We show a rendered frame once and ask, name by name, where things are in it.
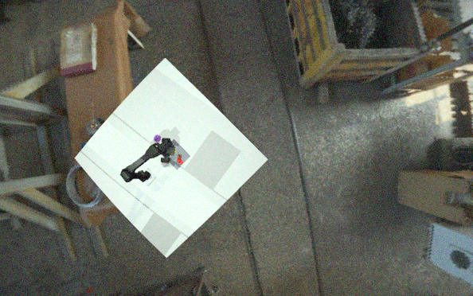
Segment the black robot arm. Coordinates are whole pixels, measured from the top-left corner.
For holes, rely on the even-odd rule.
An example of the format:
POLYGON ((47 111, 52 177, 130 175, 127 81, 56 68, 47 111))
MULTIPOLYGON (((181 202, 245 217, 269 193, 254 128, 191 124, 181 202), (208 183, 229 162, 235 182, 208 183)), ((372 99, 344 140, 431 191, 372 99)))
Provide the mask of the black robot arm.
POLYGON ((131 180, 139 179, 142 183, 149 179, 151 174, 148 171, 140 170, 135 172, 143 163, 147 162, 150 158, 156 158, 159 155, 163 155, 166 150, 166 154, 175 154, 175 146, 173 143, 166 138, 161 144, 158 142, 149 146, 149 149, 146 153, 138 158, 131 165, 122 169, 120 176, 125 180, 125 182, 130 182, 131 180), (157 146, 157 147, 156 147, 157 146))

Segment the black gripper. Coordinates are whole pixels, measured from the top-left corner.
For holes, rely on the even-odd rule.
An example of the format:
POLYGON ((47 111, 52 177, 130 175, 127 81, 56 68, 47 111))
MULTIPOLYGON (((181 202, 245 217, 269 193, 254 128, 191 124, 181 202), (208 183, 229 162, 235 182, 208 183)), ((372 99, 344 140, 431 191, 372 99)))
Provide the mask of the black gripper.
MULTIPOLYGON (((162 138, 162 142, 165 140, 166 138, 162 138)), ((166 150, 164 151, 164 154, 162 155, 164 158, 161 158, 161 162, 166 162, 166 163, 169 163, 170 162, 170 159, 169 158, 166 158, 166 157, 169 157, 170 155, 169 154, 166 154, 166 150)))

